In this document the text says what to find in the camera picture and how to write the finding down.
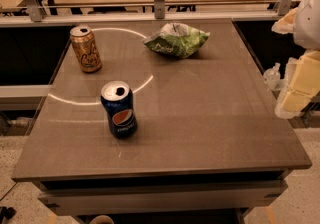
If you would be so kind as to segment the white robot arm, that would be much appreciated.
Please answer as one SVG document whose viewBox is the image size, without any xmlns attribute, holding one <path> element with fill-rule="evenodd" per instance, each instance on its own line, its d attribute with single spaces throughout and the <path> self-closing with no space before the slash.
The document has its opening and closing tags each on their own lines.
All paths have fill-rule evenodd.
<svg viewBox="0 0 320 224">
<path fill-rule="evenodd" d="M 286 64 L 275 114 L 282 119 L 298 116 L 320 92 L 320 0 L 302 0 L 272 26 L 279 34 L 293 34 L 294 43 L 305 49 L 298 60 Z"/>
</svg>

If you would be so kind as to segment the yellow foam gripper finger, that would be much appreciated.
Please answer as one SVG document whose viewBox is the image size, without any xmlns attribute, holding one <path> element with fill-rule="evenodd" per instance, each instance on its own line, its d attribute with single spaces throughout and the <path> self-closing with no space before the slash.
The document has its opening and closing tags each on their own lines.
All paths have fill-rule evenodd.
<svg viewBox="0 0 320 224">
<path fill-rule="evenodd" d="M 290 58 L 286 64 L 283 86 L 277 99 L 275 114 L 291 119 L 320 92 L 320 52 L 306 50 L 298 59 Z"/>
</svg>

